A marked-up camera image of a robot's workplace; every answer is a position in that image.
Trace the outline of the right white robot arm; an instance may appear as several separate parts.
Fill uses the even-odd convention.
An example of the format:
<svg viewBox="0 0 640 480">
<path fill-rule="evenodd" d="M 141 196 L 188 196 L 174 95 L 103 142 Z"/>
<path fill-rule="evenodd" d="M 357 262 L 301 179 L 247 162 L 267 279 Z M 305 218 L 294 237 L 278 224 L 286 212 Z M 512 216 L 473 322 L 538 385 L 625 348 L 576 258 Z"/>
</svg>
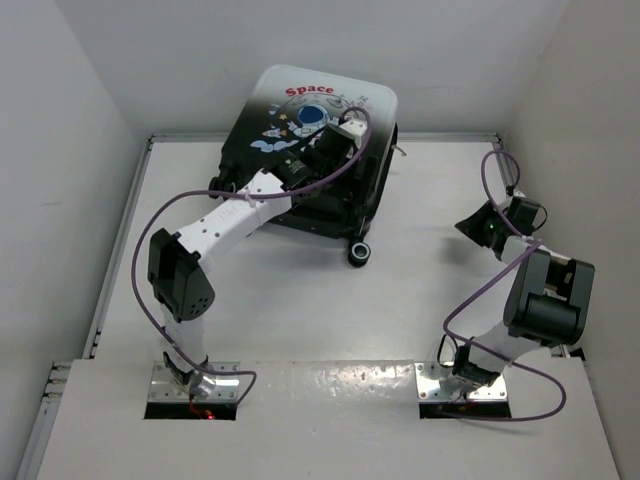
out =
<svg viewBox="0 0 640 480">
<path fill-rule="evenodd" d="M 574 345 L 586 327 L 595 266 L 534 244 L 538 202 L 513 196 L 499 207 L 486 201 L 455 228 L 490 249 L 515 271 L 502 320 L 465 340 L 448 377 L 473 391 L 492 385 L 507 365 L 540 348 Z"/>
</svg>

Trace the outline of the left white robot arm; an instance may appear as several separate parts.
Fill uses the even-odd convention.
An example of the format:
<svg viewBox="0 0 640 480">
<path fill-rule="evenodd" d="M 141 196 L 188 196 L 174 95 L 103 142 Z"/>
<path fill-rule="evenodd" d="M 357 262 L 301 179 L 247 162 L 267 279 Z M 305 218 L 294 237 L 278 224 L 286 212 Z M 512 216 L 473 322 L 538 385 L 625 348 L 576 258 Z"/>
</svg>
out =
<svg viewBox="0 0 640 480">
<path fill-rule="evenodd" d="M 220 194 L 220 204 L 195 222 L 153 233 L 147 280 L 164 315 L 158 326 L 168 345 L 163 361 L 179 385 L 195 388 L 203 376 L 219 373 L 203 349 L 203 317 L 215 300 L 209 279 L 215 262 L 264 224 L 333 187 L 359 162 L 371 135 L 360 119 L 323 127 L 277 153 L 237 191 Z"/>
</svg>

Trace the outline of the white kids suitcase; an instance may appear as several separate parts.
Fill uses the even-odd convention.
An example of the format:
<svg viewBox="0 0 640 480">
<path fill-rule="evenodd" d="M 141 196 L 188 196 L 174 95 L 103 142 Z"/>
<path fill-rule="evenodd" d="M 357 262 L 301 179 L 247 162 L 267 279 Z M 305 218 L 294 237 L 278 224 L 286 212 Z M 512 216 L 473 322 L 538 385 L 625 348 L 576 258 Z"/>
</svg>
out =
<svg viewBox="0 0 640 480">
<path fill-rule="evenodd" d="M 292 200 L 282 225 L 348 242 L 359 268 L 397 144 L 398 98 L 389 87 L 289 65 L 259 77 L 221 148 L 212 192 L 237 192 L 261 168 L 281 170 L 296 190 L 334 172 L 327 184 Z"/>
</svg>

